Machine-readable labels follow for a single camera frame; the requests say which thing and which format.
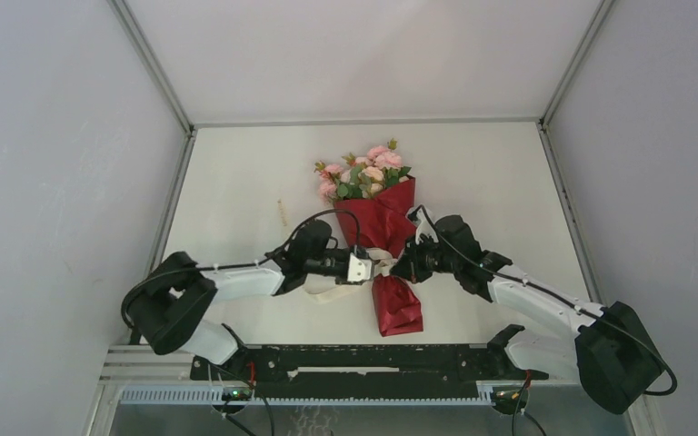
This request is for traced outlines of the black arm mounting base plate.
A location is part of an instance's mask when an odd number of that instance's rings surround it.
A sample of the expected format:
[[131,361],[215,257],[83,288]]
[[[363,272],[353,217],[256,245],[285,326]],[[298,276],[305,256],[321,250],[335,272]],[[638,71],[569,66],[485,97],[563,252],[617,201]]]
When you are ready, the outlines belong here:
[[268,400],[476,400],[481,384],[546,380],[516,368],[495,346],[247,346],[215,368],[201,357],[193,381],[253,385]]

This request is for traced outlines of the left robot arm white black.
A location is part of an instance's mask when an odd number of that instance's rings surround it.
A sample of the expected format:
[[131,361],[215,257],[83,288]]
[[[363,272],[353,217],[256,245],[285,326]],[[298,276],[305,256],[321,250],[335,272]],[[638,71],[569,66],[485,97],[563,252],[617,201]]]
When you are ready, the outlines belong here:
[[251,263],[200,266],[185,252],[170,254],[124,297],[120,316],[153,352],[189,352],[213,364],[227,379],[241,376],[248,358],[233,329],[205,319],[218,303],[275,297],[302,286],[311,275],[338,285],[359,285],[374,276],[374,261],[355,243],[331,247],[330,224],[316,213],[283,243]]

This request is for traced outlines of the pink fake flower stem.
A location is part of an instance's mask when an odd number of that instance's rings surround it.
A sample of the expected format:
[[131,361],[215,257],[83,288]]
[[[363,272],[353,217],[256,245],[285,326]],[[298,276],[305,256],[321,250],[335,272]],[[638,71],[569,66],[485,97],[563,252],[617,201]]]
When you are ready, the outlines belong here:
[[340,200],[370,199],[384,189],[384,172],[366,157],[344,156],[347,169],[339,179],[336,193]]
[[341,182],[345,169],[337,163],[318,161],[314,171],[319,175],[318,195],[325,203],[332,203],[337,198],[338,184]]
[[398,141],[390,139],[386,145],[376,146],[367,153],[362,175],[372,186],[385,189],[411,179],[411,167],[404,165],[397,149]]

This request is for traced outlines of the red wrapping paper sheet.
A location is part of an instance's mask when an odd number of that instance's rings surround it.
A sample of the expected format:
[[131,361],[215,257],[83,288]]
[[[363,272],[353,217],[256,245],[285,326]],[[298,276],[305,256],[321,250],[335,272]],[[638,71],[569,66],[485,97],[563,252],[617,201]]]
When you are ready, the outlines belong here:
[[[345,241],[364,248],[382,249],[397,258],[416,226],[408,220],[414,207],[416,181],[411,178],[387,188],[371,199],[349,199],[334,204]],[[424,317],[411,286],[394,276],[378,275],[372,284],[375,318],[383,337],[421,332]]]

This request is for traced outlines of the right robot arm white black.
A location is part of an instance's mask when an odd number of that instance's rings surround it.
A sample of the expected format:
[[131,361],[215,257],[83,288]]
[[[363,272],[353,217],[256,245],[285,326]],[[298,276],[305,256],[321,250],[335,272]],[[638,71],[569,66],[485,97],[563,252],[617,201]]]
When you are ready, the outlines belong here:
[[666,397],[679,386],[637,312],[623,302],[604,306],[551,289],[500,253],[484,250],[458,214],[433,221],[416,206],[407,215],[415,233],[392,276],[424,282],[450,274],[464,291],[512,309],[550,331],[512,324],[491,341],[490,369],[511,378],[520,370],[576,381],[602,409],[626,412],[642,396]]

